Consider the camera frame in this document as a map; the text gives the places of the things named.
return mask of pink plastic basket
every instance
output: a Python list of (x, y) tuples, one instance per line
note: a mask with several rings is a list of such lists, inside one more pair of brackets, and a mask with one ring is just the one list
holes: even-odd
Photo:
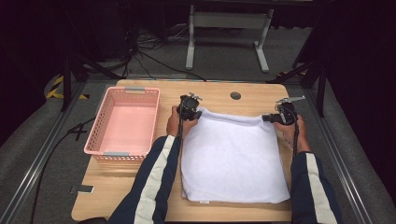
[(137, 161), (151, 148), (160, 103), (160, 90), (110, 87), (84, 147), (99, 161)]

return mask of person's left hand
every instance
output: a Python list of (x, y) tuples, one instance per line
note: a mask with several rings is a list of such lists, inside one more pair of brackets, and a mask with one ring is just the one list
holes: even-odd
[[(182, 120), (183, 124), (183, 138), (190, 132), (190, 129), (198, 123), (198, 119)], [(166, 133), (168, 135), (177, 136), (178, 133), (179, 114), (177, 113), (177, 105), (172, 106), (172, 115), (168, 119), (166, 126)]]

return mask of sleeve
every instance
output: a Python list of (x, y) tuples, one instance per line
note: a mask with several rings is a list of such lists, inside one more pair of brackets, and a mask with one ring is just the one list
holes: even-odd
[(310, 152), (301, 152), (293, 159), (290, 197), (292, 223), (343, 223), (321, 161)]
[(143, 160), (131, 191), (107, 223), (164, 223), (167, 200), (175, 180), (179, 140), (172, 135), (158, 138)]

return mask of person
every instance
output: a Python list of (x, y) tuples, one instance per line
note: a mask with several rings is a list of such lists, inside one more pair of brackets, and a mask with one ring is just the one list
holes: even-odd
[[(186, 136), (198, 120), (183, 120)], [(306, 140), (304, 120), (298, 116), (297, 154), (291, 164), (292, 223), (343, 223), (332, 186), (323, 174), (320, 160)], [(274, 123), (293, 146), (294, 125)], [(107, 223), (164, 223), (167, 200), (175, 180), (181, 144), (177, 106), (172, 107), (166, 136), (159, 137), (143, 160), (131, 191), (120, 202)]]

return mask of folded towel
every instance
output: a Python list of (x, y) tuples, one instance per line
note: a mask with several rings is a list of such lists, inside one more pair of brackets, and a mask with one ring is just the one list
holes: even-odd
[(184, 139), (183, 196), (195, 202), (280, 203), (290, 197), (270, 122), (203, 112)]

